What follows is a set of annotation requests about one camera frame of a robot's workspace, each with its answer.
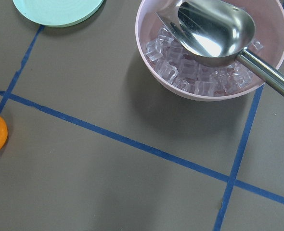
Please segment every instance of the pink container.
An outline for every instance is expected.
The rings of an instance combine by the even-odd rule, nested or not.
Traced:
[[[140,55],[152,75],[171,92],[192,100],[219,101],[235,98],[254,91],[264,82],[257,76],[241,92],[227,96],[201,96],[182,91],[167,83],[155,71],[153,64],[145,57],[146,43],[157,37],[162,22],[156,12],[165,8],[173,0],[142,0],[136,18],[136,40]],[[225,2],[238,7],[245,7],[256,23],[255,38],[263,44],[264,48],[259,56],[272,66],[279,68],[284,59],[284,10],[279,0],[225,0]]]

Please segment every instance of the mint green plate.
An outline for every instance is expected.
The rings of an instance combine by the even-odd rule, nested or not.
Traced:
[[[94,14],[102,2],[103,0],[13,0],[24,17],[51,27],[78,24]]]

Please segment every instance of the silver scoop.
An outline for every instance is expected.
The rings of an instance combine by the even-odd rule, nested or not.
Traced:
[[[175,0],[157,15],[199,63],[238,60],[284,96],[284,75],[247,49],[255,23],[244,10],[220,0]]]

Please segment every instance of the scoop handle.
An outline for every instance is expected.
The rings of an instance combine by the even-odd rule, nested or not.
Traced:
[[[284,96],[284,75],[248,49],[243,49],[236,60]]]

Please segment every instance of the gray surface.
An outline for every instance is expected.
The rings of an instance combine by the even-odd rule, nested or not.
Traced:
[[[254,93],[205,103],[163,88],[137,51],[139,4],[46,27],[13,93],[229,175]],[[0,9],[6,90],[38,25],[11,1]],[[212,230],[225,182],[11,100],[1,115],[0,231]],[[267,86],[238,179],[284,196],[284,98]],[[236,187],[222,230],[284,230],[284,205]]]

